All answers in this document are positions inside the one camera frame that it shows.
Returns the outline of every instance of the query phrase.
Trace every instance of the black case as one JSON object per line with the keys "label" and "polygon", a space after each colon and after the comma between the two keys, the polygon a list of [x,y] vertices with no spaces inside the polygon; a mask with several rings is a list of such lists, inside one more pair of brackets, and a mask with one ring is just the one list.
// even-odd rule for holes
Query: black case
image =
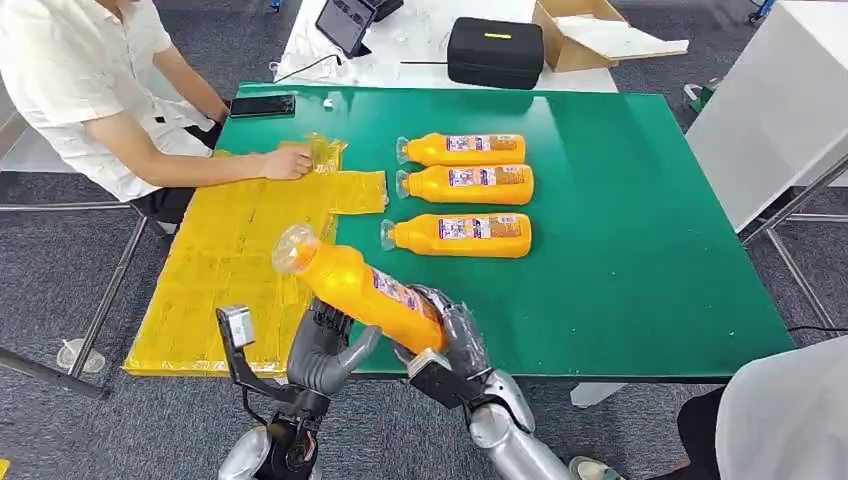
{"label": "black case", "polygon": [[377,16],[374,17],[375,22],[388,17],[403,6],[403,0],[368,0],[368,3],[374,5],[374,8],[377,9]]}
{"label": "black case", "polygon": [[454,82],[529,90],[544,63],[538,25],[462,17],[451,31],[448,77]]}

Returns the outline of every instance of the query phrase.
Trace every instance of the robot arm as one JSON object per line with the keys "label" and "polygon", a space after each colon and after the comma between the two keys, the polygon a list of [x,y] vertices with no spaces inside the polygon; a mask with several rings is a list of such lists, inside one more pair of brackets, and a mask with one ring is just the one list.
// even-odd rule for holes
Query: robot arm
{"label": "robot arm", "polygon": [[[374,350],[380,329],[367,328],[347,346],[353,320],[313,301],[304,313],[286,364],[289,383],[280,386],[259,379],[247,363],[244,347],[253,343],[247,307],[217,311],[218,326],[233,383],[242,388],[244,409],[261,425],[244,434],[218,470],[219,480],[318,480],[318,430],[330,396]],[[266,420],[248,403],[248,392],[276,401],[277,411]]]}
{"label": "robot arm", "polygon": [[438,290],[413,288],[439,311],[449,347],[447,359],[430,349],[411,359],[410,384],[449,409],[463,407],[471,439],[505,480],[570,480],[568,468],[533,436],[533,412],[518,384],[489,365],[468,308]]}

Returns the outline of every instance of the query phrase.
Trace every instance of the green table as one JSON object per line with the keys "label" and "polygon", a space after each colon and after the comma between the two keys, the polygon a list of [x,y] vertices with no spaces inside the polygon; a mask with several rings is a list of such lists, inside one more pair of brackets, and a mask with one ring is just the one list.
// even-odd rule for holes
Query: green table
{"label": "green table", "polygon": [[[392,181],[385,216],[342,217],[337,236],[398,280],[466,302],[493,363],[513,375],[710,382],[793,348],[662,96],[290,85],[243,85],[239,96],[284,92],[297,95],[293,118],[230,120],[220,148],[269,151],[319,132],[349,143],[345,169],[394,179],[400,136],[526,137],[536,177],[530,204],[400,200]],[[332,110],[322,106],[328,96]],[[380,248],[383,218],[498,211],[530,216],[528,256]],[[360,369],[402,371],[388,341]]]}

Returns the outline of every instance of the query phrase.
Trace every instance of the orange juice bottle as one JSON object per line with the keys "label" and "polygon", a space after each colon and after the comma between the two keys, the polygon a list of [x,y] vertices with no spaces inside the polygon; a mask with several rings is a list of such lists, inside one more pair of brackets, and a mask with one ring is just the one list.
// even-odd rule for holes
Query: orange juice bottle
{"label": "orange juice bottle", "polygon": [[505,165],[524,163],[521,135],[440,135],[431,133],[415,140],[398,138],[398,162],[425,166]]}
{"label": "orange juice bottle", "polygon": [[445,346],[435,308],[414,290],[368,266],[357,250],[320,241],[309,225],[292,225],[271,256],[274,267],[294,273],[315,296],[383,335],[420,353]]}
{"label": "orange juice bottle", "polygon": [[424,214],[397,224],[383,220],[380,243],[419,255],[518,258],[530,251],[532,232],[521,213]]}
{"label": "orange juice bottle", "polygon": [[528,165],[436,165],[418,173],[399,170],[395,185],[399,198],[412,195],[433,203],[524,205],[533,196],[534,182]]}

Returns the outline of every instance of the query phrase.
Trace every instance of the yellow packaging bag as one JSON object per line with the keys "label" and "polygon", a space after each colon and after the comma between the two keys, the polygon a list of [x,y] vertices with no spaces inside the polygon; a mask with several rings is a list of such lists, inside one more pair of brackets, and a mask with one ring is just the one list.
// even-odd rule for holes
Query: yellow packaging bag
{"label": "yellow packaging bag", "polygon": [[[381,213],[385,172],[339,171],[344,144],[313,135],[313,171],[298,180],[248,180],[198,189],[124,362],[133,375],[227,375],[215,308],[250,307],[257,374],[279,377],[311,291],[271,266],[289,225],[335,241],[335,214]],[[216,151],[216,156],[226,152]]]}

